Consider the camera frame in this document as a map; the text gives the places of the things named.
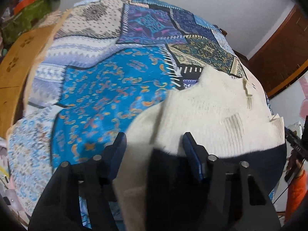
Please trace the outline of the person's hand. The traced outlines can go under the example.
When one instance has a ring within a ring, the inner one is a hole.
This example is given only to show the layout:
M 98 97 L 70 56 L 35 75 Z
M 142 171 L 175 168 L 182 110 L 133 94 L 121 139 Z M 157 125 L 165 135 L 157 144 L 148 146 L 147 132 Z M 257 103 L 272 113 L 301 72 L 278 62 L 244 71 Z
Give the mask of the person's hand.
M 303 168 L 304 159 L 298 154 L 296 150 L 291 151 L 291 156 L 288 160 L 287 165 L 287 173 L 290 173 L 293 167 L 296 167 L 294 169 L 294 178 L 299 178 L 302 176 L 304 168 Z

